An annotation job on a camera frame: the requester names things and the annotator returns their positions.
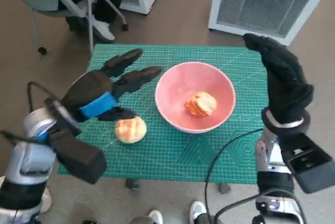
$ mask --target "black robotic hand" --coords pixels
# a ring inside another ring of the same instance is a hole
[[[61,100],[62,105],[78,122],[97,117],[102,121],[129,119],[135,116],[132,110],[116,107],[119,98],[126,92],[135,92],[159,75],[161,68],[152,66],[141,71],[122,75],[142,55],[141,49],[131,50],[108,60],[100,70],[82,75],[73,83]]]
[[[262,56],[269,109],[274,118],[281,124],[300,120],[313,99],[314,87],[307,83],[297,57],[271,38],[248,33],[243,39],[248,49]]]

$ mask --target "table leg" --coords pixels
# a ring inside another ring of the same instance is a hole
[[[125,186],[130,190],[136,191],[140,188],[139,180],[136,178],[127,178]]]
[[[231,191],[231,188],[228,184],[225,183],[219,183],[218,184],[218,189],[221,194],[227,194]]]

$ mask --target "robot finger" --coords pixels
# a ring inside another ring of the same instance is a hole
[[[113,96],[119,99],[125,92],[133,93],[141,89],[141,86],[157,77],[162,71],[160,66],[152,66],[141,71],[131,71],[121,76],[114,83]]]
[[[99,121],[116,121],[120,119],[135,118],[136,114],[129,109],[113,107],[111,110],[98,116]]]
[[[100,70],[108,77],[117,77],[123,74],[128,66],[139,59],[142,56],[142,53],[142,49],[133,49],[123,55],[117,55],[105,62]]]

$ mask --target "food item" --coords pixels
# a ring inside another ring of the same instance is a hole
[[[186,101],[184,106],[194,116],[209,117],[216,109],[217,102],[207,92],[198,92]]]
[[[132,119],[122,119],[115,124],[116,137],[126,144],[133,144],[147,133],[147,124],[139,116]]]

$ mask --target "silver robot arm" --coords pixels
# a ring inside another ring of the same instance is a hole
[[[288,124],[280,124],[272,116],[269,109],[265,109],[263,117],[267,118],[265,124],[271,124],[273,126],[271,128],[283,131],[285,129],[305,131],[309,125],[309,117]],[[264,126],[263,134],[256,143],[255,155],[260,193],[272,187],[282,188],[293,193],[293,176],[283,161],[279,138],[266,126]],[[256,208],[261,214],[253,219],[253,224],[305,224],[294,199],[283,193],[258,197]]]
[[[55,124],[45,108],[24,121],[28,137],[38,137]],[[12,150],[0,192],[1,224],[33,224],[41,211],[42,196],[56,153],[47,145],[18,142]]]

